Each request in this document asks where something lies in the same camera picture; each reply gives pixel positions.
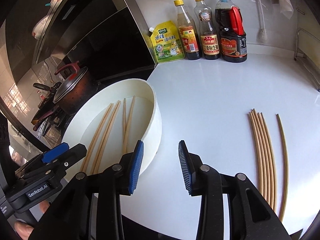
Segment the blue gripper pad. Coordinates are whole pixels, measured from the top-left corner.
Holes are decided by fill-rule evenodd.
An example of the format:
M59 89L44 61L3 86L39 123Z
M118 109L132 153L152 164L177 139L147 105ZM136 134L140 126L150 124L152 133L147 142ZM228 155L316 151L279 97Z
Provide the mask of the blue gripper pad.
M52 160L58 158L61 154L69 150L69 145L67 143L61 143L55 148L43 154L42 162L50 163Z

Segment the glass bottle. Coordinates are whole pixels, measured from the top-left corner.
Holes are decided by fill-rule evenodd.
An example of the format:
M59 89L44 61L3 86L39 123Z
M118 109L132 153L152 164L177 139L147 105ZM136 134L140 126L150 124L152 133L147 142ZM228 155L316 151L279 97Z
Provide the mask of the glass bottle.
M217 30L212 22L211 8L204 3L204 0L195 0L194 12L200 22L200 40L204 58L213 60L220 57Z
M183 0L175 0L174 5L177 7L177 26L187 58L190 60L199 59L202 53L195 21L184 8Z
M43 99L45 99L45 93L41 92L40 90L38 90L38 96L39 96L39 99L42 101Z

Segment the metal rack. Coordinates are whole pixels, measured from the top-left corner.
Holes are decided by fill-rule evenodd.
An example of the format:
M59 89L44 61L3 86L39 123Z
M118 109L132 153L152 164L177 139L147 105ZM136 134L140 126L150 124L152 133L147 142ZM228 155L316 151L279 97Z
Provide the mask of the metal rack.
M320 92L320 69L314 64L308 56L299 49L299 33L304 32L314 40L320 43L320 40L312 35L310 32L306 31L305 29L298 28L297 29L297 38L296 38L296 47L294 53L294 60L297 61L301 66L303 66L303 70L308 76L309 80L312 84L316 87L318 92Z

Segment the metal screw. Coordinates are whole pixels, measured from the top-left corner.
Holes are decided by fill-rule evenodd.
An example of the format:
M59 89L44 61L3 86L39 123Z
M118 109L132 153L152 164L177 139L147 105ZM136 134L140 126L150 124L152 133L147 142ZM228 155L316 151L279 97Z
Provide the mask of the metal screw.
M200 169L201 171L209 171L210 167L208 165L201 165Z
M84 173L83 172L78 172L76 174L76 179L83 179L84 178Z
M247 177L246 177L243 173L239 173L239 174L237 175L237 178L238 178L239 180L245 180Z
M115 164L115 165L112 166L112 169L113 169L114 171L119 171L119 170L122 169L122 166L121 166L120 164Z

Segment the yellow pouch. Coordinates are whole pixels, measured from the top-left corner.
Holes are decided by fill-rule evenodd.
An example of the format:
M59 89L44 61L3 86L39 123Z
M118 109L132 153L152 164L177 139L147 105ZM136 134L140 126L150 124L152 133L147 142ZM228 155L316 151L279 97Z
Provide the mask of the yellow pouch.
M158 24L152 32L151 41L158 63L184 58L178 30L172 21Z

